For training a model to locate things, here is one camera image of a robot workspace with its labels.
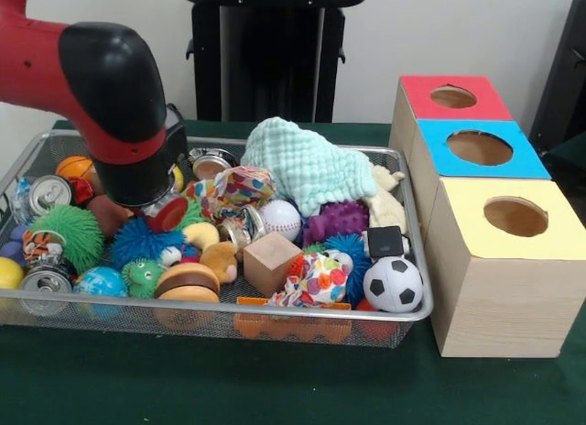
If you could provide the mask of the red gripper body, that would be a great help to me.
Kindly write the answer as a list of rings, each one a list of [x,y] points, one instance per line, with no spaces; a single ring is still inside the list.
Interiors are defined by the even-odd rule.
[[[187,199],[176,192],[169,192],[158,201],[142,208],[142,216],[154,233],[174,230],[188,210]]]

